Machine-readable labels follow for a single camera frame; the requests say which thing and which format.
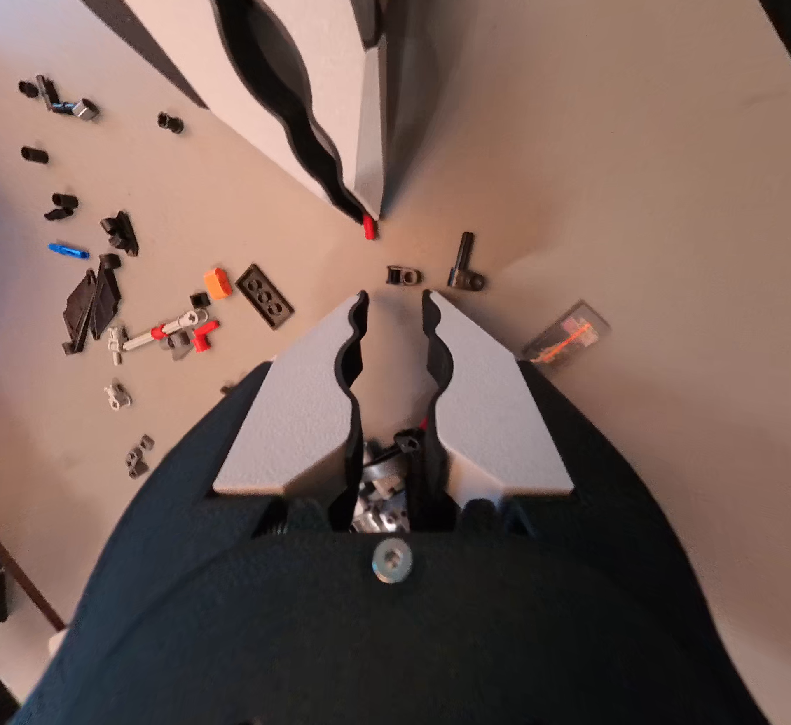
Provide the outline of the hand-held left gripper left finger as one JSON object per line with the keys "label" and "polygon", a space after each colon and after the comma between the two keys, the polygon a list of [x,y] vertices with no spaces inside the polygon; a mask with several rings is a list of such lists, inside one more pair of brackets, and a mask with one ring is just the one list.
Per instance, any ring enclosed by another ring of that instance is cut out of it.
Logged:
{"label": "hand-held left gripper left finger", "polygon": [[349,297],[277,355],[213,482],[220,495],[314,500],[348,531],[361,482],[363,436],[352,385],[370,297]]}

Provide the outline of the black lego panel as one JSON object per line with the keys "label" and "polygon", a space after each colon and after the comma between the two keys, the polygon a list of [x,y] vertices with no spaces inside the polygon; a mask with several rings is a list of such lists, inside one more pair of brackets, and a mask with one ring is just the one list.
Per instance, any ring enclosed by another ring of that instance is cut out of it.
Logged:
{"label": "black lego panel", "polygon": [[101,338],[117,315],[121,292],[115,270],[120,267],[121,259],[117,254],[108,253],[100,256],[89,317],[89,330],[94,340]]}

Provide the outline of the scattered lego pieces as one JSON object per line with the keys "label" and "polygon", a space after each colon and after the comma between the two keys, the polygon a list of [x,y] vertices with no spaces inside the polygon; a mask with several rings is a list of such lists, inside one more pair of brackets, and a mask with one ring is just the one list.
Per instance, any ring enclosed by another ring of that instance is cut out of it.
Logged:
{"label": "scattered lego pieces", "polygon": [[[95,119],[100,113],[99,108],[85,98],[78,102],[61,101],[52,80],[43,75],[37,75],[35,83],[19,81],[17,87],[20,93],[28,98],[42,97],[47,111],[53,114],[90,121]],[[48,153],[35,147],[23,146],[21,148],[21,156],[27,162],[49,163]],[[44,214],[44,218],[49,222],[70,218],[74,215],[75,210],[79,208],[78,198],[70,194],[54,193],[52,195],[52,203],[54,208]],[[119,211],[114,217],[103,218],[100,225],[108,236],[108,243],[113,249],[123,251],[130,257],[136,257],[139,254],[138,240],[127,212]],[[59,256],[75,260],[90,259],[90,254],[87,250],[74,248],[69,245],[49,243],[47,248]],[[66,299],[66,306],[63,312],[64,324],[69,334],[69,340],[63,343],[63,350],[66,355],[84,351],[84,344],[90,333],[89,317],[99,264],[100,256],[98,257],[96,271],[94,272],[92,268],[88,268],[83,278]],[[206,308],[211,301],[207,293],[201,292],[194,295],[191,300],[191,310],[170,322],[155,325],[146,333],[138,336],[130,338],[124,326],[111,325],[111,323],[104,333],[108,332],[108,349],[112,353],[113,364],[116,366],[122,364],[124,353],[154,342],[160,343],[164,348],[169,348],[173,352],[173,359],[182,359],[191,349],[194,349],[196,353],[208,351],[211,348],[209,335],[219,328],[219,322],[211,321],[209,318]],[[107,394],[108,403],[114,412],[118,412],[120,409],[132,404],[130,394],[118,382],[110,384],[104,389],[104,392]]]}

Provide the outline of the black lego plate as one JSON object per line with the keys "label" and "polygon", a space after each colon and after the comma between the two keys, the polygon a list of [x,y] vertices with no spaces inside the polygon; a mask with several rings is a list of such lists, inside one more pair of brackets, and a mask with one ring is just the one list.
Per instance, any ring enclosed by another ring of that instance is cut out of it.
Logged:
{"label": "black lego plate", "polygon": [[255,263],[244,270],[235,285],[273,331],[279,329],[294,313],[292,305]]}

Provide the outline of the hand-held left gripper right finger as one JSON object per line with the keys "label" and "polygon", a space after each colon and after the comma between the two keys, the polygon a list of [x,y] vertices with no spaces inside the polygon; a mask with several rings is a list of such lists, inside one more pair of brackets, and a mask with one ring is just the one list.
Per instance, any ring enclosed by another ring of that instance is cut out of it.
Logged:
{"label": "hand-held left gripper right finger", "polygon": [[425,290],[427,370],[437,390],[407,475],[412,531],[451,530],[474,501],[574,491],[517,357],[445,296]]}

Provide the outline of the black connector with axle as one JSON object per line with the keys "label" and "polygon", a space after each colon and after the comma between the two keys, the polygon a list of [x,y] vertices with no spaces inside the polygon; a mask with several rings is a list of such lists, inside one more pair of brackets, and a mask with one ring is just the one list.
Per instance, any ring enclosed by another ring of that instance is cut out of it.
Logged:
{"label": "black connector with axle", "polygon": [[462,291],[480,292],[486,285],[484,276],[469,267],[474,240],[475,236],[472,232],[462,233],[456,261],[449,273],[448,287]]}

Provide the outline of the dark lego tile red stripe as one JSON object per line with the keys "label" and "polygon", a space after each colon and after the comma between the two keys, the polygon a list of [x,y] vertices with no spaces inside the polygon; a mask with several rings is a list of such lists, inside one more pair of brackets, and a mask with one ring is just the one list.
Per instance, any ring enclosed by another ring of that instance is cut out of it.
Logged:
{"label": "dark lego tile red stripe", "polygon": [[522,359],[544,373],[571,364],[582,352],[611,333],[611,325],[584,299],[526,344]]}

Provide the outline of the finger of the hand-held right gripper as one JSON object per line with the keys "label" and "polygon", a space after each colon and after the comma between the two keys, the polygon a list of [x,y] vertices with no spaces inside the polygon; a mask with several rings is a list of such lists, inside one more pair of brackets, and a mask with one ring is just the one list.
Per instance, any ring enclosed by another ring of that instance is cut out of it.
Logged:
{"label": "finger of the hand-held right gripper", "polygon": [[309,118],[287,33],[261,0],[124,0],[206,106],[319,199],[366,214]]}
{"label": "finger of the hand-held right gripper", "polygon": [[381,1],[261,1],[296,50],[309,91],[309,118],[337,155],[343,185],[379,219],[387,158]]}

